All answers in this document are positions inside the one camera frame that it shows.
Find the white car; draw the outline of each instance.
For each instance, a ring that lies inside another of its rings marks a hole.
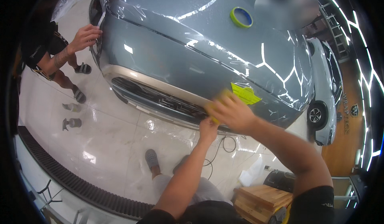
[[[319,146],[327,146],[333,143],[336,132],[336,107],[341,100],[343,81],[329,44],[318,38],[308,39],[307,42],[314,79],[314,98],[307,110],[307,122],[315,131],[315,142]]]

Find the tattoo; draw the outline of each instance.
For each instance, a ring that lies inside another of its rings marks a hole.
[[[67,47],[53,57],[53,63],[57,69],[60,69],[68,60],[69,54]]]

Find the gray car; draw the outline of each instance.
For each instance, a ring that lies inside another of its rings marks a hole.
[[[93,0],[90,22],[103,37],[91,52],[122,101],[162,120],[197,128],[204,105],[233,83],[261,98],[250,105],[257,116],[287,128],[313,97],[308,44],[256,16],[236,26],[230,11],[252,15],[254,2]]]

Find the wooden pallet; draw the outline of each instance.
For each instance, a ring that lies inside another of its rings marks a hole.
[[[235,189],[234,207],[247,221],[254,224],[268,223],[273,214],[292,202],[292,193],[267,185]]]

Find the white tile floor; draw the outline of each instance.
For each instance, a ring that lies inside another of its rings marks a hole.
[[[90,0],[79,2],[59,21],[60,33],[71,41],[75,32],[88,22]],[[24,70],[20,95],[20,119],[40,145],[60,164],[80,178],[126,198],[155,204],[151,173],[144,153],[152,148],[157,152],[162,173],[172,175],[180,159],[189,154],[199,139],[199,132],[158,120],[121,102],[104,80],[88,50],[76,53],[78,62],[91,65],[89,75],[75,74],[69,65],[61,70],[87,96],[81,112],[63,109],[62,103],[76,103],[70,90],[47,81],[29,68]],[[62,131],[64,118],[80,118],[80,128]],[[307,139],[306,115],[288,128],[289,132]],[[275,169],[288,171],[262,144],[250,137],[235,136],[237,148],[228,153],[212,144],[207,159],[213,162],[210,178],[228,198],[238,187],[238,177],[258,158]],[[225,140],[232,150],[232,139]],[[209,177],[211,166],[203,168],[202,176]],[[267,171],[257,183],[262,183]]]

